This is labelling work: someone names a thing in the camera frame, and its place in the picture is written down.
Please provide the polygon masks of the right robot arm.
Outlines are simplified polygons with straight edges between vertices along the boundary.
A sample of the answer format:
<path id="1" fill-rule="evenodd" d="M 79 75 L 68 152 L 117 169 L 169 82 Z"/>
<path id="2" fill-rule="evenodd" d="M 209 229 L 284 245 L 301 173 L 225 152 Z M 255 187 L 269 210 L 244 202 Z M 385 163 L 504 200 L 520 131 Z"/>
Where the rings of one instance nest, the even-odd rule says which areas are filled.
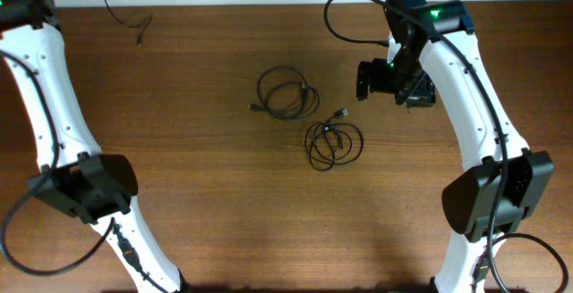
<path id="1" fill-rule="evenodd" d="M 441 204 L 452 233 L 432 278 L 435 292 L 481 292 L 498 273 L 500 245 L 539 203 L 553 172 L 545 151 L 533 152 L 510 122 L 484 68 L 475 26 L 458 0 L 384 0 L 388 55 L 358 67 L 356 96 L 394 96 L 399 105 L 441 100 L 462 158 L 463 173 Z"/>

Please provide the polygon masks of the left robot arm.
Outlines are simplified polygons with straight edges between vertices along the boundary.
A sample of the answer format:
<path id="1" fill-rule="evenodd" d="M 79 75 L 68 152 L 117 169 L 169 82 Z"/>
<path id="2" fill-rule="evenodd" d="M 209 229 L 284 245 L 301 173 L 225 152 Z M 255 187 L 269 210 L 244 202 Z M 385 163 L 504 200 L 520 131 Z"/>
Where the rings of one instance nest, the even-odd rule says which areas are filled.
<path id="1" fill-rule="evenodd" d="M 77 268 L 109 244 L 137 291 L 185 291 L 183 275 L 162 252 L 141 214 L 131 163 L 123 155 L 103 153 L 83 118 L 54 0 L 1 0 L 1 58 L 26 108 L 39 170 L 28 179 L 28 192 L 7 212 L 1 231 L 7 231 L 23 204 L 36 198 L 100 235 L 88 253 L 58 269 L 26 266 L 3 242 L 7 262 L 30 275 L 55 276 Z"/>

